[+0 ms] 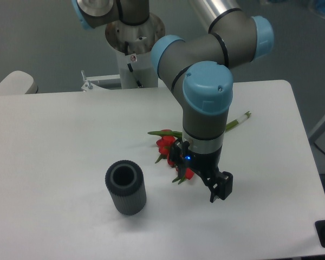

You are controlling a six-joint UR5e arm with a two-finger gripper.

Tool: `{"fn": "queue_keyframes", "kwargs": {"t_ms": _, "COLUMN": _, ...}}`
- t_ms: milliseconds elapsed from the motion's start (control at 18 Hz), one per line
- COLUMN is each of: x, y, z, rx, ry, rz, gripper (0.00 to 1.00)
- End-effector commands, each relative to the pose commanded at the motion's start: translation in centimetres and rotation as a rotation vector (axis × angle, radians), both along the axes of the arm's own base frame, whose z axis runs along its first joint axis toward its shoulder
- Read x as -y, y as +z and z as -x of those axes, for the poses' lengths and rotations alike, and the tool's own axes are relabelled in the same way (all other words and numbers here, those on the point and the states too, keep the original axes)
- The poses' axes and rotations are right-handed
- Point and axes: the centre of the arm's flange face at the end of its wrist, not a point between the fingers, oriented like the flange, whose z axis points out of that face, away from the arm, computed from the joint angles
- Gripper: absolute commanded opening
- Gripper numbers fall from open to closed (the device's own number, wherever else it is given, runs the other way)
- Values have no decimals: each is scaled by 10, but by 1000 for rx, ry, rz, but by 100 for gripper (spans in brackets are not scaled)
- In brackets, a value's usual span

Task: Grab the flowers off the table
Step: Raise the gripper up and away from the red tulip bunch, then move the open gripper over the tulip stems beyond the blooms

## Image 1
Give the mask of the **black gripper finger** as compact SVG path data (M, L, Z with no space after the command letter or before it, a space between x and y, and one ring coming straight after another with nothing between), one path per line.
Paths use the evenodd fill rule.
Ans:
M204 178L203 182L210 190L210 202L215 200L225 200L231 193L233 188L233 175L230 172L212 171L208 178Z
M177 170L178 176L184 176L187 169L187 156L189 142L182 141L181 139L177 139L170 148L169 152L169 161L173 163L175 169Z

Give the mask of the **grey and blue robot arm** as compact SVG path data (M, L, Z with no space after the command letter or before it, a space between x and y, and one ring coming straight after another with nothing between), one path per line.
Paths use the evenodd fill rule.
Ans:
M207 34L192 41L166 35L149 1L73 1L82 26L105 26L117 54L123 89L152 88L162 80L183 109L183 131L169 159L179 179L191 169L211 192L226 199L233 176L218 169L229 107L231 68L271 52L274 32L261 16L248 17L236 1L191 1Z

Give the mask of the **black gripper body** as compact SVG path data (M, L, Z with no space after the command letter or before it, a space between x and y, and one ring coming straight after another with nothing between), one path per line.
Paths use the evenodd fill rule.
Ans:
M222 149L209 154L199 154L187 151L177 152L177 182L183 183L191 180L194 175L201 178L204 183L215 183L216 176L219 172L218 164Z

